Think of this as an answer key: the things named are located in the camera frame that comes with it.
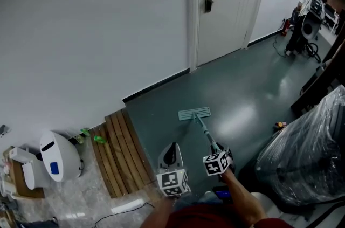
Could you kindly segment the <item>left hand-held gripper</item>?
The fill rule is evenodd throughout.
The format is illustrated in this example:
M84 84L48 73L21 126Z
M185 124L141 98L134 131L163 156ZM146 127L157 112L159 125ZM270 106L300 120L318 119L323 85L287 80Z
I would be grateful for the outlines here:
M156 178L161 192L166 197L180 197L190 192L188 174L178 143L172 142L158 157Z

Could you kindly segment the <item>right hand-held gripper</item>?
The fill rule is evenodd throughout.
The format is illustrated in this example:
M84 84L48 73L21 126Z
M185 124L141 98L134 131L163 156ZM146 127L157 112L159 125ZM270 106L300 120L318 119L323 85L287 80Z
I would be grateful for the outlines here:
M221 176L227 169L235 173L235 163L230 148L218 142L216 144L219 149L215 150L211 146L211 154L204 156L202 160L207 176Z

